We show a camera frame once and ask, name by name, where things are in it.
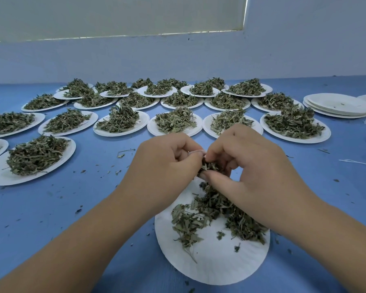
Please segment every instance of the left hand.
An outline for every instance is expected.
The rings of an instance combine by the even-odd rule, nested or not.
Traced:
[[[125,201],[147,217],[170,206],[197,175],[203,148],[185,133],[170,133],[143,142],[121,184]]]

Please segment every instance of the forearm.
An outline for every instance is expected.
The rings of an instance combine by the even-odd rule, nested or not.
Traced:
[[[321,200],[288,237],[351,292],[366,292],[366,226]]]
[[[90,292],[119,248],[147,219],[125,197],[113,193],[104,199],[1,279],[0,292]]]

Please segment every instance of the blue table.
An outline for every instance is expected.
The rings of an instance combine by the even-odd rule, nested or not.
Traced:
[[[273,87],[275,92],[282,91],[301,102],[305,95],[312,93],[366,94],[366,76],[267,79],[262,82]],[[62,85],[0,85],[0,113],[20,112],[20,107],[36,94],[54,93]],[[101,118],[108,114],[108,109],[93,111]],[[63,111],[65,108],[46,111],[46,119]],[[169,110],[157,104],[144,111],[152,118]],[[204,118],[216,111],[202,105],[194,112]],[[250,107],[247,115],[259,120],[263,112]],[[353,159],[366,162],[364,119],[331,118],[320,114],[316,117],[332,130],[332,136],[326,142],[297,144],[277,139],[266,132],[264,136],[293,157],[291,162],[319,197],[366,225],[366,165],[338,161]],[[38,137],[37,128],[5,139],[12,148]],[[118,151],[137,148],[152,135],[143,128],[121,138],[104,138],[96,135],[90,127],[69,137],[75,140],[77,148],[63,166],[31,182],[0,187],[0,278],[107,197],[119,184],[133,158],[131,152],[126,152],[123,158],[118,159]],[[203,130],[193,138],[205,149],[214,141]],[[318,149],[327,149],[330,154]],[[122,172],[116,176],[114,172],[119,170]],[[237,179],[239,175],[240,170],[236,170],[232,178]],[[75,214],[81,206],[83,211]],[[345,291],[317,261],[275,233],[263,265],[246,280],[229,286],[208,286],[188,280],[163,256],[152,219],[112,259],[94,292],[178,293],[188,292],[191,288],[200,293]]]

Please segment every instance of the hand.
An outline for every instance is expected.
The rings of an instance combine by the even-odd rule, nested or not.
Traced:
[[[203,152],[185,133],[170,133],[143,142],[121,184],[119,192],[148,218],[171,205],[197,175]]]
[[[204,171],[201,177],[255,220],[282,234],[320,201],[283,150],[245,125],[235,124],[222,133],[205,158],[217,161],[226,175]],[[236,182],[228,176],[238,166],[243,172]]]

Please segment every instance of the right hand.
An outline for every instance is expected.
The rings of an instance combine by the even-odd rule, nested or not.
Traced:
[[[320,199],[303,182],[283,150],[252,128],[235,124],[210,145],[206,162],[218,162],[225,175],[201,177],[256,221],[286,235]],[[238,166],[240,181],[229,178]]]

